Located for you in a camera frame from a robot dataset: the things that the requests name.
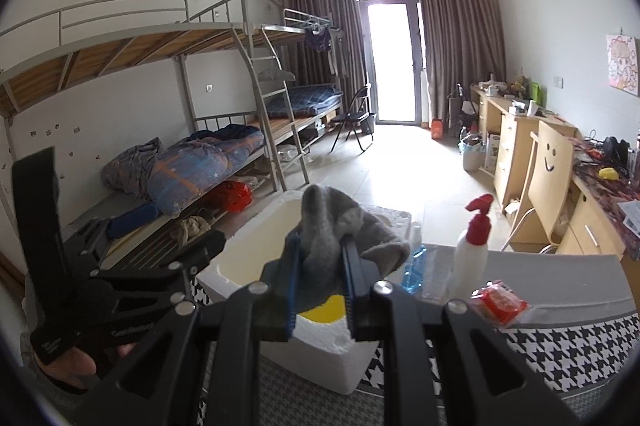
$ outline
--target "bed ladder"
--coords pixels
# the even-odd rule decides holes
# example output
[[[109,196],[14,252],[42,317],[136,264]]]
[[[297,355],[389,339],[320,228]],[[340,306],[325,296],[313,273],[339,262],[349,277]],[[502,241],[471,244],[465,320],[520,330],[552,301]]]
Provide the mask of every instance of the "bed ladder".
[[[287,183],[284,177],[284,172],[287,169],[289,169],[291,165],[295,164],[296,161],[300,161],[300,166],[302,167],[302,174],[305,178],[305,185],[310,183],[309,174],[308,174],[308,171],[306,170],[305,151],[302,148],[300,135],[298,135],[298,128],[296,127],[296,119],[293,115],[293,109],[291,107],[291,99],[289,98],[289,89],[287,88],[286,81],[283,80],[282,88],[278,88],[268,93],[262,93],[262,90],[260,88],[260,81],[258,80],[257,72],[255,72],[254,62],[259,62],[262,60],[274,60],[278,69],[282,70],[282,64],[280,62],[280,58],[278,57],[278,54],[276,53],[276,50],[273,47],[273,44],[267,37],[267,33],[263,28],[261,28],[260,31],[262,33],[264,43],[266,44],[267,48],[270,51],[270,55],[266,57],[254,57],[254,38],[251,32],[246,34],[247,45],[245,48],[244,45],[241,43],[240,38],[238,37],[238,34],[236,33],[236,31],[234,29],[230,30],[231,35],[234,38],[234,41],[236,43],[236,47],[238,47],[238,50],[240,50],[240,53],[242,54],[242,58],[244,59],[244,63],[249,69],[249,75],[251,76],[251,82],[252,82],[254,95],[255,95],[255,104],[258,111],[258,119],[260,121],[260,125],[262,126],[265,132],[265,137],[268,141],[268,151],[269,151],[268,158],[269,158],[270,168],[271,168],[271,179],[273,182],[273,189],[274,191],[277,191],[277,186],[275,181],[275,175],[277,175],[278,180],[280,181],[280,185],[282,186],[282,190],[286,191]],[[267,113],[267,109],[264,103],[265,99],[268,99],[275,95],[284,96],[285,107],[287,109],[287,116],[289,119],[289,127],[291,128],[292,137],[295,142],[296,151],[297,151],[296,156],[291,161],[284,164],[284,166],[281,164],[280,158],[278,157],[276,142],[273,139],[273,132],[271,131],[271,125],[269,124],[269,115]]]

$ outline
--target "glass door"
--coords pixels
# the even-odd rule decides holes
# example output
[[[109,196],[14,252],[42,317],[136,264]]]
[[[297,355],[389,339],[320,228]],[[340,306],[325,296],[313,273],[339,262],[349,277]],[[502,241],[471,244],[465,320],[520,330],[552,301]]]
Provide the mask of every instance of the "glass door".
[[[419,125],[424,67],[419,0],[357,1],[378,122]]]

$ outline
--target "white bottle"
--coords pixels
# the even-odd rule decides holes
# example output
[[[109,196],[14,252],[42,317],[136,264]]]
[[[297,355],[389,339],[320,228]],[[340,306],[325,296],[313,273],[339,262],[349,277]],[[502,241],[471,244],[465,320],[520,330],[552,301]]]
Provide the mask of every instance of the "white bottle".
[[[468,229],[458,239],[453,255],[453,270],[447,282],[446,300],[460,298],[468,301],[471,293],[480,288],[481,276],[489,256],[487,240],[491,232],[491,220],[487,216],[494,197],[483,195],[466,207],[468,211],[479,210],[469,222]]]

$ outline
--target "curtain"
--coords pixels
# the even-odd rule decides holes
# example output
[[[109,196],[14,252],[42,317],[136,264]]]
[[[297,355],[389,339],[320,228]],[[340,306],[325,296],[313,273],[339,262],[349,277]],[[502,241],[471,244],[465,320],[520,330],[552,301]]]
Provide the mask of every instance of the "curtain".
[[[338,85],[344,92],[348,106],[356,91],[366,83],[362,24],[356,0],[282,0],[285,7],[309,12],[320,17],[331,17],[334,27],[343,32],[342,51],[344,70]],[[288,49],[288,65],[300,84],[321,84],[332,81],[325,52],[317,52],[304,43]]]
[[[498,0],[420,0],[431,116],[447,123],[447,97],[457,82],[506,80]]]

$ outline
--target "red bottle cap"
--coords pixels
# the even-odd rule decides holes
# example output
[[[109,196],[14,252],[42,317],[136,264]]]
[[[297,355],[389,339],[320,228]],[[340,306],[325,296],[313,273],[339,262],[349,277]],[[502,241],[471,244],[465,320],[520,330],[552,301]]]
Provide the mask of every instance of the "red bottle cap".
[[[491,220],[487,216],[487,213],[493,201],[494,197],[487,194],[472,200],[468,206],[466,206],[467,211],[480,211],[480,213],[471,219],[469,227],[466,230],[466,240],[471,245],[485,245],[489,239]]]

